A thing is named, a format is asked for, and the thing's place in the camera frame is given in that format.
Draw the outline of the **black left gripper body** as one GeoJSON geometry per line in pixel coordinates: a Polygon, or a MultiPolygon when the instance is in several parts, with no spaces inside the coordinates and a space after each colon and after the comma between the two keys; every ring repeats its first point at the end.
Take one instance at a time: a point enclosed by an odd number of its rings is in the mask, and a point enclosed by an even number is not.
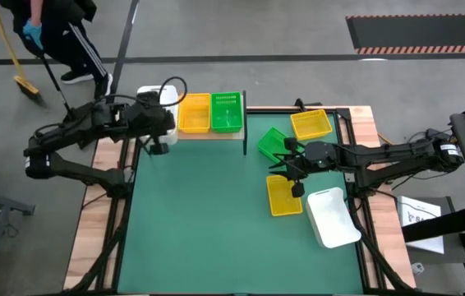
{"type": "Polygon", "coordinates": [[[138,116],[136,136],[167,136],[176,127],[176,119],[172,107],[172,97],[168,93],[160,94],[159,90],[149,90],[139,93],[136,97],[138,116]]]}

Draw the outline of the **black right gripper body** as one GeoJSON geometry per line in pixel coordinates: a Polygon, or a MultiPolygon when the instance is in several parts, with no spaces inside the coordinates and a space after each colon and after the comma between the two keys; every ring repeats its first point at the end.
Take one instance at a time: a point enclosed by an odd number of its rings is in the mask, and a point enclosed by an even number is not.
{"type": "Polygon", "coordinates": [[[328,170],[338,170],[338,146],[335,144],[313,141],[301,145],[293,164],[304,173],[319,173],[328,170]]]}

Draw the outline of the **yellow plastic basket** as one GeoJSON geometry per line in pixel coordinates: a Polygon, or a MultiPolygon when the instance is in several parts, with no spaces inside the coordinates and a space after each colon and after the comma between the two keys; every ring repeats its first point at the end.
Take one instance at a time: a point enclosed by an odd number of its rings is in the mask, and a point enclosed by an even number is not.
{"type": "Polygon", "coordinates": [[[208,133],[210,130],[210,93],[188,94],[180,103],[178,129],[185,133],[208,133]]]}
{"type": "Polygon", "coordinates": [[[332,132],[330,120],[323,109],[295,113],[290,119],[294,135],[299,141],[323,137],[332,132]]]}
{"type": "Polygon", "coordinates": [[[271,175],[266,178],[270,213],[273,217],[297,215],[303,212],[302,200],[292,195],[293,181],[271,175]]]}

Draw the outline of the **green table mat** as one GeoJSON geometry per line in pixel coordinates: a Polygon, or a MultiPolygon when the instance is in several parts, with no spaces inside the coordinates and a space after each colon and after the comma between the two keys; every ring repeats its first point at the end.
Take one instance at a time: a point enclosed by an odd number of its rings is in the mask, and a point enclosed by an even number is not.
{"type": "Polygon", "coordinates": [[[117,290],[121,294],[359,294],[354,245],[322,248],[306,214],[274,217],[257,148],[287,114],[248,118],[247,141],[179,141],[141,153],[117,290]]]}

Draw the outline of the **paper sheet at right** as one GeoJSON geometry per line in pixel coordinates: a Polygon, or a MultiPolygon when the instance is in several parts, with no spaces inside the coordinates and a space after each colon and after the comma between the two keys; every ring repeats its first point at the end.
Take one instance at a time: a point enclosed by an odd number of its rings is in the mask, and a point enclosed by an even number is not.
{"type": "MultiPolygon", "coordinates": [[[[400,196],[398,198],[398,214],[401,225],[409,226],[424,220],[441,217],[441,207],[410,197],[400,196]]],[[[409,242],[406,245],[428,252],[444,254],[444,239],[442,236],[409,242]]]]}

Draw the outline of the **black power adapter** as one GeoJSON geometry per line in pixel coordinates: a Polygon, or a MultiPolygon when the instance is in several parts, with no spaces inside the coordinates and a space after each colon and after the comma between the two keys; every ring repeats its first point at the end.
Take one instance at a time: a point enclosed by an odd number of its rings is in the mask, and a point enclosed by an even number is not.
{"type": "Polygon", "coordinates": [[[425,131],[425,138],[448,140],[449,139],[449,134],[446,133],[446,132],[441,132],[441,131],[435,130],[433,128],[428,128],[425,131]]]}

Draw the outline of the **person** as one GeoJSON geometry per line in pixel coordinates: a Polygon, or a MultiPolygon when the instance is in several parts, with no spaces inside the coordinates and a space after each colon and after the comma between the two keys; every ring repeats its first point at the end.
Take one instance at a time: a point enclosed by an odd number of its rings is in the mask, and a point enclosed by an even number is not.
{"type": "Polygon", "coordinates": [[[0,0],[0,6],[11,12],[14,33],[35,56],[38,47],[23,35],[22,29],[29,19],[42,23],[44,54],[70,68],[62,74],[62,83],[92,80],[95,99],[111,93],[113,76],[104,67],[83,25],[94,19],[97,7],[93,0],[0,0]]]}

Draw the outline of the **yellow broom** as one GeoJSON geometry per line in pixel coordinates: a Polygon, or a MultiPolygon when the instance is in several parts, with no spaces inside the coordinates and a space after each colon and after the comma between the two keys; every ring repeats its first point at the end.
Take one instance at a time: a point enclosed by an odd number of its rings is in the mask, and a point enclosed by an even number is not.
{"type": "Polygon", "coordinates": [[[16,70],[17,70],[17,75],[14,76],[14,81],[20,88],[20,91],[28,98],[32,99],[33,101],[39,101],[42,99],[41,94],[39,90],[34,87],[32,84],[29,83],[29,81],[25,77],[25,73],[22,69],[22,66],[20,65],[17,56],[7,38],[6,32],[4,30],[3,24],[2,24],[2,19],[0,17],[0,36],[5,44],[5,47],[9,53],[10,59],[13,62],[16,70]]]}

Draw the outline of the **black metal beam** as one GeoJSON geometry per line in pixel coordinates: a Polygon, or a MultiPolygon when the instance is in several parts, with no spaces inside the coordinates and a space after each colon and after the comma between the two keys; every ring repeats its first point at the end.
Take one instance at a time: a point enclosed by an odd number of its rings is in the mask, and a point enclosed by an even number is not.
{"type": "Polygon", "coordinates": [[[465,231],[465,209],[403,227],[406,243],[465,231]]]}

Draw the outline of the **person's hand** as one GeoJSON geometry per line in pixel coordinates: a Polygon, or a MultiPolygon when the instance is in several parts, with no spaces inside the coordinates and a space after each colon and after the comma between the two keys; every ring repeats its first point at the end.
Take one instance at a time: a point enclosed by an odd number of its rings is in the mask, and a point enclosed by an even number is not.
{"type": "Polygon", "coordinates": [[[27,39],[30,39],[31,41],[33,41],[39,49],[41,50],[44,49],[42,42],[41,42],[42,23],[40,21],[33,22],[31,19],[29,19],[23,26],[22,32],[23,32],[23,35],[27,39]]]}

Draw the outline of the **black hazard-striped floor mat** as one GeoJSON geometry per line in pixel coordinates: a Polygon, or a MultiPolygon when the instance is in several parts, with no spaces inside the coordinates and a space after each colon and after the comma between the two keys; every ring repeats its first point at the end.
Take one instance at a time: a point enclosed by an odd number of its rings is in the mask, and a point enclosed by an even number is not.
{"type": "Polygon", "coordinates": [[[465,14],[348,16],[358,54],[465,53],[465,14]]]}

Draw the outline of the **black clamp bracket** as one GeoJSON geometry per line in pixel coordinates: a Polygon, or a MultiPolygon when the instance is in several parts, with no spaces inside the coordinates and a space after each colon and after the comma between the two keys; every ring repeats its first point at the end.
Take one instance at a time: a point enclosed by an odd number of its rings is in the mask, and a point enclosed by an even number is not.
{"type": "Polygon", "coordinates": [[[312,107],[323,106],[321,102],[305,103],[302,99],[297,98],[294,105],[303,113],[309,111],[312,107]]]}

